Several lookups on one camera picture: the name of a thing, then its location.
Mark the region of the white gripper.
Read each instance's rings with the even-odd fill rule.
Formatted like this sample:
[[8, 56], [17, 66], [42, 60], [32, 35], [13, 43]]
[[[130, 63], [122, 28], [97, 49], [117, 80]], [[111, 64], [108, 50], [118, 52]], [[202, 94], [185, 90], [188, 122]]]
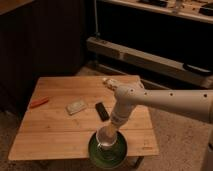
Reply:
[[115, 139], [117, 136], [118, 127], [113, 123], [109, 123], [108, 125], [102, 128], [101, 135], [107, 139]]

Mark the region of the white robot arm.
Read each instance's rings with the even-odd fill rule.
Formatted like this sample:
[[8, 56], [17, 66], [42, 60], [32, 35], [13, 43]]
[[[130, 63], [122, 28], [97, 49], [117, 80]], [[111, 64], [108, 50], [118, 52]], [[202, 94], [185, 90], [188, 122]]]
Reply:
[[148, 90], [139, 82], [107, 83], [116, 99], [106, 135], [113, 137], [137, 105], [165, 110], [213, 124], [213, 90]]

